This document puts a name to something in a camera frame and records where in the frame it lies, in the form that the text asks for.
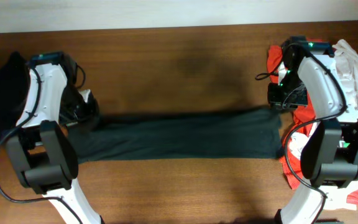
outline wooden tabletop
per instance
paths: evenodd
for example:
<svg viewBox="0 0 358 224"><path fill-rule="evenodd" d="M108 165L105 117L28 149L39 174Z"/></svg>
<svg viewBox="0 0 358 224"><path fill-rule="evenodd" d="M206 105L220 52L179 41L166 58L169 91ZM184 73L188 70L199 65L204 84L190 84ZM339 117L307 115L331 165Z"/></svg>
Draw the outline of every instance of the wooden tabletop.
<svg viewBox="0 0 358 224"><path fill-rule="evenodd" d="M0 34L0 67L18 50L25 58L62 50L86 71L85 88L102 114L179 113L267 104L269 45L291 35L358 52L358 21L164 29ZM281 132L291 125L283 115ZM272 159L161 159L80 165L81 188L106 223L219 223L272 218L291 199L281 164ZM15 198L35 197L0 154L0 180ZM358 223L358 210L323 218ZM48 202L19 205L0 196L0 223L63 223Z"/></svg>

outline red cloth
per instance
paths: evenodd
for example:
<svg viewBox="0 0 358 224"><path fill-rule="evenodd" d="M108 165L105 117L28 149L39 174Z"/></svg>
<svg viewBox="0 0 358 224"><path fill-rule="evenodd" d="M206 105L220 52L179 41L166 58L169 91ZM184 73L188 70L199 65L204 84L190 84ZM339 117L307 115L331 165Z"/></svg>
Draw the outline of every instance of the red cloth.
<svg viewBox="0 0 358 224"><path fill-rule="evenodd" d="M273 69L281 62L282 58L282 50L280 46L270 46L268 50L268 59L267 59L267 71L274 72ZM270 79L273 83L278 83L278 77L270 76ZM308 95L308 106L299 106L294 112L293 112L293 120L294 120L294 127L298 126L301 123L310 121L314 119L314 109L313 105L311 104L310 97ZM307 136L309 136L310 129L312 127L312 124L309 124L305 126L304 128L301 128L298 130L299 133L303 133ZM290 164L293 168L293 170L298 174L301 178L303 177L303 174L301 172L301 165L300 161L292 155L292 153L288 153ZM290 184L291 189L296 189L299 186L299 181L292 175L291 171L289 170L287 163L285 162L285 158L280 158L280 162L283 165L283 171L285 176L287 177L288 183ZM347 196L347 203L353 203L358 205L358 190L351 193Z"/></svg>

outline black cloth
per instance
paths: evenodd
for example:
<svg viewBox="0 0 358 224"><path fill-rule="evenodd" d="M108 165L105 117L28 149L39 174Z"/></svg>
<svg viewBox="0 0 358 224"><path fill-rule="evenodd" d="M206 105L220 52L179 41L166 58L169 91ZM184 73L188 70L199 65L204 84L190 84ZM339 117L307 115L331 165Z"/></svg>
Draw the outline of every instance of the black cloth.
<svg viewBox="0 0 358 224"><path fill-rule="evenodd" d="M158 119L116 118L92 132L71 129L79 163L99 160L278 158L279 115L268 109Z"/></svg>
<svg viewBox="0 0 358 224"><path fill-rule="evenodd" d="M29 90L28 79L25 60L19 53L12 53L0 69L0 138L21 116Z"/></svg>

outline pile of clothes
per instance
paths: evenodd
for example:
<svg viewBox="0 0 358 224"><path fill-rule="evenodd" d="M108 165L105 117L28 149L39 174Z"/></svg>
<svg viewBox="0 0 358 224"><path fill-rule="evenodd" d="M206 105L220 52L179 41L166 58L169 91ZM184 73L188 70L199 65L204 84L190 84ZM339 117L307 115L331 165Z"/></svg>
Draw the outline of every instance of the pile of clothes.
<svg viewBox="0 0 358 224"><path fill-rule="evenodd" d="M345 41L340 40L336 45L333 45L335 49L336 68L339 79L344 88L347 96L348 103L358 112L358 54L352 49L352 47ZM280 46L273 45L268 51L267 70L269 73L274 72L277 65L281 63L282 50ZM284 65L280 65L277 68L278 73L286 73ZM278 77L270 76L270 79L274 83L278 83ZM308 96L308 106L299 106L293 113L294 127L315 119L313 105L311 104ZM288 153L291 166L294 171L303 177L300 166L300 155L303 147L309 140L313 131L316 129L316 123L310 124L298 130L291 136L288 149L291 153ZM287 177L288 183L292 189L296 189L299 186L299 181L290 172L285 158L282 157L280 162L283 165L284 174ZM346 208L355 210L358 205L358 181L353 181L347 188L338 190L337 200L329 201L326 203L324 209L334 210L339 208Z"/></svg>

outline white wall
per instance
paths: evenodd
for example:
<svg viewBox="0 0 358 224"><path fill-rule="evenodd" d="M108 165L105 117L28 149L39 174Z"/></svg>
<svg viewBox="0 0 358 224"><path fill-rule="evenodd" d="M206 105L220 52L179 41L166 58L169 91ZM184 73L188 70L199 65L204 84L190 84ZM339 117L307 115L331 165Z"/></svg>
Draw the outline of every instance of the white wall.
<svg viewBox="0 0 358 224"><path fill-rule="evenodd" d="M358 0L0 0L0 32L358 20Z"/></svg>

